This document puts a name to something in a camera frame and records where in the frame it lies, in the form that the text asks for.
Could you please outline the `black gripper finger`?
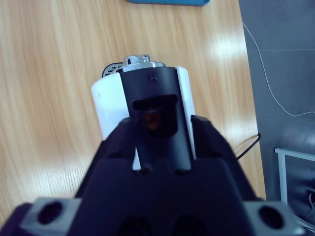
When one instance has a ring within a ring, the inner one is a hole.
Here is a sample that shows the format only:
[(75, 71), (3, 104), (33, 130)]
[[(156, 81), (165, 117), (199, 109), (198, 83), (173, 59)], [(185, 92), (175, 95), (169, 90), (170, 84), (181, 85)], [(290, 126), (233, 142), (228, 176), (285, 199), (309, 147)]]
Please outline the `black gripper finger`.
[(243, 200), (257, 200), (257, 196), (228, 141), (207, 118), (192, 115), (190, 120), (192, 123), (196, 157), (220, 158), (224, 160)]
[(92, 176), (100, 174), (105, 180), (122, 179), (130, 184), (142, 183), (142, 176), (132, 172), (138, 130), (137, 118), (125, 118), (119, 122), (108, 138), (102, 141), (84, 181), (89, 183)]

